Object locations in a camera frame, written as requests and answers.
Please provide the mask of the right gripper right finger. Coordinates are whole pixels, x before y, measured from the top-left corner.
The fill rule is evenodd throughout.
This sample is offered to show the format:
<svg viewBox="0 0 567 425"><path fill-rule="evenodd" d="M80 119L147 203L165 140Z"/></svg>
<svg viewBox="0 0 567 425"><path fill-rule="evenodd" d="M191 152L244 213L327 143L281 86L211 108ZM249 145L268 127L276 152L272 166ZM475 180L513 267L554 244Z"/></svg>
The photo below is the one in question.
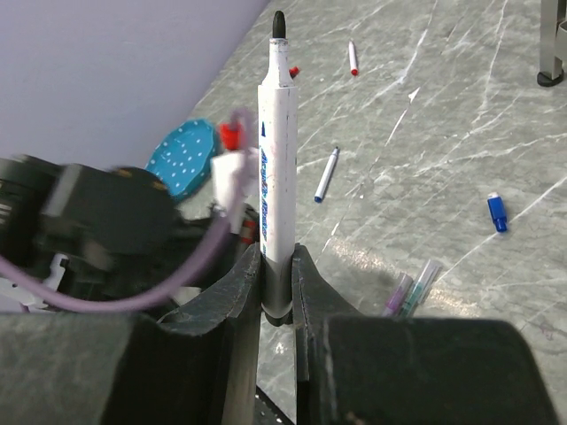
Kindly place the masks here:
<svg viewBox="0 0 567 425"><path fill-rule="evenodd" d="M360 313L292 261L300 424L556 424L532 351L506 321Z"/></svg>

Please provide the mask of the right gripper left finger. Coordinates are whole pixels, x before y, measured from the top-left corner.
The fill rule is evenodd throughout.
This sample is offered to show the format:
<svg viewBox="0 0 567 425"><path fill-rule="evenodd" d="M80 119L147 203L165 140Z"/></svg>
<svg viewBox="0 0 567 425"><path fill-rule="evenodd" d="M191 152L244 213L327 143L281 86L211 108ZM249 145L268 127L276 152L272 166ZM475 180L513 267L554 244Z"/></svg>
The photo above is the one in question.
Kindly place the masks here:
<svg viewBox="0 0 567 425"><path fill-rule="evenodd" d="M5 314L4 424L249 424L260 250L161 321L142 314Z"/></svg>

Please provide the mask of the purple highlighter pen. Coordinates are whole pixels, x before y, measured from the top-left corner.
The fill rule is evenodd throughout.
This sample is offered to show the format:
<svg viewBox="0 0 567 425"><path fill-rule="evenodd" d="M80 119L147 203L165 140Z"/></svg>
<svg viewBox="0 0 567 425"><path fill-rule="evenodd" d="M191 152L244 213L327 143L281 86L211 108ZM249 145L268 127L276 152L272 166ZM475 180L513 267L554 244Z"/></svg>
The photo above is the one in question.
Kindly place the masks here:
<svg viewBox="0 0 567 425"><path fill-rule="evenodd" d="M414 280L408 274L399 273L397 286L384 305L382 313L384 317L395 316L399 312L413 282Z"/></svg>

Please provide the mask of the green gel pen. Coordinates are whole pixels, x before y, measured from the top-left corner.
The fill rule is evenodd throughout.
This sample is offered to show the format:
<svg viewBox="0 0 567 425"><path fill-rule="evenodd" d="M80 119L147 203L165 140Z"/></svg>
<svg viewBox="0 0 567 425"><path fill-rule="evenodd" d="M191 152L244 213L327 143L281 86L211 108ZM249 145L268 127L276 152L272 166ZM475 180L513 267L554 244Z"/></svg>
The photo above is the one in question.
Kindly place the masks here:
<svg viewBox="0 0 567 425"><path fill-rule="evenodd" d="M429 259L424 263L420 274L404 299L399 313L400 317L410 317L415 312L429 294L441 269L442 265L436 260Z"/></svg>

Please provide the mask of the white blue-tip marker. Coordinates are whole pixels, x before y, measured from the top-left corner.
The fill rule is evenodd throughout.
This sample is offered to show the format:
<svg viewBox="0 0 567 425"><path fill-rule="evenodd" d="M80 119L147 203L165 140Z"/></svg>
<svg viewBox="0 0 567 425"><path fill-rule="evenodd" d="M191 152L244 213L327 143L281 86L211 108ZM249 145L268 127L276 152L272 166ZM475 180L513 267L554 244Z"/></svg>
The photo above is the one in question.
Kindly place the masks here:
<svg viewBox="0 0 567 425"><path fill-rule="evenodd" d="M321 203L324 200L326 191L330 183L331 176L334 172L335 166L338 161L339 153L340 153L340 149L338 146L336 146L329 156L327 164L323 170L322 177L315 191L314 201L316 203Z"/></svg>

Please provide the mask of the blue pen cap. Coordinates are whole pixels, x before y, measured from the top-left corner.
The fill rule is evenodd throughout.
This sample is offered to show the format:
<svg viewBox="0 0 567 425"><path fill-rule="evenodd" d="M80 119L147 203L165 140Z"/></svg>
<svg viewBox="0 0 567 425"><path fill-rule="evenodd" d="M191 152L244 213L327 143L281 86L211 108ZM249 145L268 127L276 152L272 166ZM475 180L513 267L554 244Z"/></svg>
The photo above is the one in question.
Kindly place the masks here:
<svg viewBox="0 0 567 425"><path fill-rule="evenodd" d="M506 212L503 199L497 192L492 192L487 197L488 210L498 233L505 233L508 231L508 215Z"/></svg>

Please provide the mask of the white black-tip marker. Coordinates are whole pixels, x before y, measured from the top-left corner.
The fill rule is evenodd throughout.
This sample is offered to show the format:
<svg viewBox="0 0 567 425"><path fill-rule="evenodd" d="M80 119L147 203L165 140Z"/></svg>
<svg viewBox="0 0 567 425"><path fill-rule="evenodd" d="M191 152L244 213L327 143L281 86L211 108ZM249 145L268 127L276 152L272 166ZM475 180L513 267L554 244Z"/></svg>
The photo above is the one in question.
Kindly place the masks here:
<svg viewBox="0 0 567 425"><path fill-rule="evenodd" d="M268 71L258 86L262 309L274 326L291 314L291 258L295 248L298 89L288 66L289 41L280 10L268 43Z"/></svg>

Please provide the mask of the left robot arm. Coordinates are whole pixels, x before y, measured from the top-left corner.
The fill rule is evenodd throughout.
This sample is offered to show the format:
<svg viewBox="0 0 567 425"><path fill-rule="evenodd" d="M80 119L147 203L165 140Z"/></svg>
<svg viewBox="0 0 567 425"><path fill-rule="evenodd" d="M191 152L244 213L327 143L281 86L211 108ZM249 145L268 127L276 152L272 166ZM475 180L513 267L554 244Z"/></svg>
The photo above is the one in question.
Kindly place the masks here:
<svg viewBox="0 0 567 425"><path fill-rule="evenodd" d="M1 253L36 279L66 256L59 290L68 296L112 301L153 288L190 256L186 228L144 169L1 161Z"/></svg>

